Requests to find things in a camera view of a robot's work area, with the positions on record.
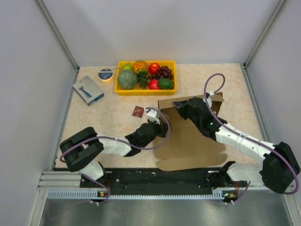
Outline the brown cardboard box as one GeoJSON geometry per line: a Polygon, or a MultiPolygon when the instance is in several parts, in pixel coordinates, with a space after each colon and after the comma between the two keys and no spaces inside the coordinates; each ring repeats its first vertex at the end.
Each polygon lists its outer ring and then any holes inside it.
{"type": "Polygon", "coordinates": [[[192,96],[162,99],[158,108],[167,117],[171,132],[167,141],[153,150],[162,171],[188,170],[222,165],[227,160],[224,144],[203,136],[191,120],[184,120],[172,105],[192,96]]]}

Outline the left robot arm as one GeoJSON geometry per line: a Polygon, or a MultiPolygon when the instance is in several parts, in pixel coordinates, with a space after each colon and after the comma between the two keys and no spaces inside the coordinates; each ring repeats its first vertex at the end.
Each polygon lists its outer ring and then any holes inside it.
{"type": "Polygon", "coordinates": [[[78,171],[100,187],[106,183],[107,176],[102,164],[95,160],[99,154],[131,157],[142,150],[160,147],[157,145],[148,148],[147,145],[157,137],[164,138],[166,142],[169,132],[169,122],[164,122],[161,118],[148,120],[135,132],[120,138],[100,135],[93,127],[87,127],[60,144],[60,161],[67,165],[70,172],[78,171]]]}

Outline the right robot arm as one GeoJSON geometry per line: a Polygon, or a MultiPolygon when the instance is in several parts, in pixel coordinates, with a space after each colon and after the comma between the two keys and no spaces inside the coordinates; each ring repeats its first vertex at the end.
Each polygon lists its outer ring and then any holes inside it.
{"type": "Polygon", "coordinates": [[[198,97],[175,101],[173,106],[183,119],[190,119],[203,136],[231,146],[256,161],[255,164],[229,162],[219,175],[224,186],[249,181],[262,183],[278,194],[289,194],[287,189],[296,181],[301,169],[288,144],[273,144],[239,131],[217,117],[198,97]]]}

